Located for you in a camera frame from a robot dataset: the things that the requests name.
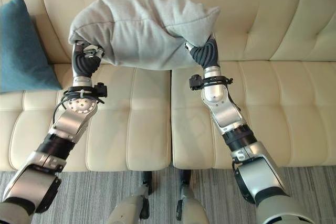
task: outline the black arm segment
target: black arm segment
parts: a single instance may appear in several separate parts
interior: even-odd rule
[[[218,65],[218,49],[214,39],[209,39],[204,47],[194,47],[190,51],[193,59],[202,66],[203,69]]]

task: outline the black bracket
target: black bracket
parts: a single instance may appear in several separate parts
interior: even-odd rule
[[[89,87],[89,86],[76,86],[76,87],[70,87],[68,91],[66,92],[71,92],[71,91],[89,91],[91,96],[94,97],[107,97],[107,87],[104,85],[102,82],[98,82],[97,85],[94,85],[94,87]]]
[[[189,86],[191,90],[200,90],[204,87],[213,86],[213,85],[219,85],[222,84],[227,87],[227,85],[230,85],[233,82],[233,78],[226,78],[225,76],[213,76],[208,77],[205,79],[202,79],[202,77],[199,74],[195,74],[191,76],[189,79]]]

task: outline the sofa seat cushion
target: sofa seat cushion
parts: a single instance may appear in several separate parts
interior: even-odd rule
[[[279,166],[336,165],[336,62],[220,63],[230,94]],[[172,71],[173,165],[230,168],[230,150],[188,79],[200,67]]]
[[[67,89],[72,84],[71,65],[56,64],[54,69]],[[108,97],[70,153],[65,170],[167,167],[171,161],[170,72],[101,65],[92,82],[104,82]],[[0,94],[0,170],[18,169],[36,150],[63,91]]]

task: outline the fabric pillow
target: fabric pillow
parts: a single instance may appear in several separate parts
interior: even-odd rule
[[[195,62],[185,42],[203,46],[219,12],[191,0],[96,0],[73,20],[69,42],[100,45],[114,65],[189,67]]]
[[[0,17],[0,92],[60,89],[24,0],[12,0],[0,7]]]

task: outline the sofa backrest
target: sofa backrest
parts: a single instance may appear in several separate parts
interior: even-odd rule
[[[220,60],[336,61],[336,0],[195,0],[220,6]]]
[[[70,24],[93,1],[25,0],[50,63],[70,63]],[[221,7],[214,31],[222,61],[336,61],[336,0],[196,1]]]

